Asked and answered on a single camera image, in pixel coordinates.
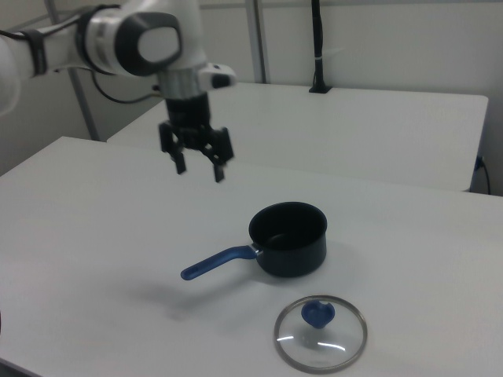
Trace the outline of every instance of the white table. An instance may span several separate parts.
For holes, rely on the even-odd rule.
[[[0,178],[0,358],[44,377],[304,375],[276,354],[279,312],[345,298],[369,341],[345,376],[503,370],[503,199],[231,163],[179,177],[161,152],[62,138]],[[261,208],[301,200],[328,256],[298,279],[234,261]]]
[[[482,96],[262,84],[210,100],[238,162],[454,191],[470,186],[487,108]],[[159,150],[166,118],[160,103],[108,142]]]

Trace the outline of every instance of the glass lid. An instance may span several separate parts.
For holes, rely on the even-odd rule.
[[[341,298],[301,298],[280,313],[274,343],[280,356],[307,373],[337,372],[358,359],[367,341],[360,311]]]

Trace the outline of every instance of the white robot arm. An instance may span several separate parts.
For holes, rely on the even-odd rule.
[[[227,129],[213,130],[207,91],[236,83],[233,70],[207,61],[197,0],[131,0],[82,10],[65,22],[12,34],[0,32],[0,115],[13,109],[20,82],[62,68],[106,75],[156,75],[170,120],[161,149],[178,173],[183,148],[213,163],[215,180],[233,157]]]

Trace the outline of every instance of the black saucepan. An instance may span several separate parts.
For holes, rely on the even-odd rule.
[[[326,229],[325,215],[310,204],[274,204],[250,221],[251,245],[231,247],[196,263],[182,271],[182,279],[192,280],[236,258],[256,258],[267,273],[275,276],[311,273],[325,260]]]

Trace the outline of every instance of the white wall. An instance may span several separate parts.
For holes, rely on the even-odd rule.
[[[311,84],[310,2],[302,3],[264,2],[272,83]],[[321,16],[325,49],[342,49],[325,59],[328,84],[488,96],[480,151],[503,195],[503,3],[323,6]],[[481,173],[475,188],[485,192]]]
[[[232,67],[240,82],[255,82],[244,7],[203,9],[201,17],[208,59]]]
[[[2,30],[46,15],[43,0],[1,0],[0,10]],[[61,136],[89,138],[68,73],[24,82],[17,107],[0,117],[0,175]]]

